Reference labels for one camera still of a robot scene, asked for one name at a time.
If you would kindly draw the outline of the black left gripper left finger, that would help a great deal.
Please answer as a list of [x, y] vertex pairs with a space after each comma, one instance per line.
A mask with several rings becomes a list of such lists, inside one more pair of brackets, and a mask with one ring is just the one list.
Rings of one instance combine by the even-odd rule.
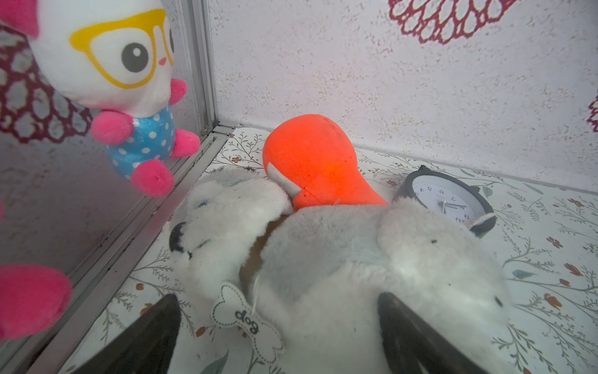
[[165, 295], [93, 358], [80, 374], [163, 374], [176, 346], [181, 311], [174, 294]]

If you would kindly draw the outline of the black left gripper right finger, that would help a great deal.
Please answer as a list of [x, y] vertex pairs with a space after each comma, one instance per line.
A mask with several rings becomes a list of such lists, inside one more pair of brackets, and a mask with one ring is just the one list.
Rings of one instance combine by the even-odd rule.
[[485, 373], [391, 292], [377, 301], [382, 346], [392, 373]]

